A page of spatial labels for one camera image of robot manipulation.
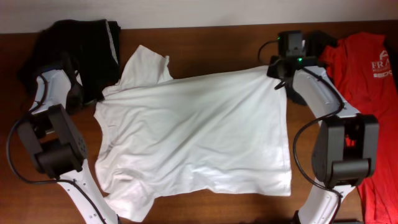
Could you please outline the white t-shirt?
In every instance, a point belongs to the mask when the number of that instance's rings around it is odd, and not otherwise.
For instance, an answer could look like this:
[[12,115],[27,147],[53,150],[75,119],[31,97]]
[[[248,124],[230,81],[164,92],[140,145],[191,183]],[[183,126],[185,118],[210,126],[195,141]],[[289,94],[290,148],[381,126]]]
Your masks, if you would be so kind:
[[287,96],[267,67],[174,79],[168,64],[139,46],[96,104],[107,204],[141,222],[156,198],[203,189],[288,197]]

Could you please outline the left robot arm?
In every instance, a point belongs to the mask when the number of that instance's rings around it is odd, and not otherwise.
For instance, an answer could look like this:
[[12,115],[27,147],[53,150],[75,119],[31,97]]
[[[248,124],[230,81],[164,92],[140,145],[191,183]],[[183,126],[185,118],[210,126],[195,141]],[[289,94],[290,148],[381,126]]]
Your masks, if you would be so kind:
[[86,142],[66,111],[68,94],[79,83],[61,68],[41,69],[35,76],[34,103],[10,133],[17,133],[37,172],[48,179],[20,179],[34,185],[58,184],[86,223],[119,223],[90,172]]

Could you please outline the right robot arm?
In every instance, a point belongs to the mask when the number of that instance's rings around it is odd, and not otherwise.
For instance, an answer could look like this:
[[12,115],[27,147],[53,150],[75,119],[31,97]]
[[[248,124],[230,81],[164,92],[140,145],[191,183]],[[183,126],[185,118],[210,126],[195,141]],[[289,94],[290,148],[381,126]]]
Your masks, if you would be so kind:
[[[376,169],[378,120],[351,106],[314,57],[273,56],[267,76],[280,80],[277,89],[293,89],[315,116],[298,130],[293,141],[294,161],[312,189],[292,223],[336,223],[343,200]],[[315,124],[320,130],[312,152],[315,176],[311,178],[299,162],[297,143]]]

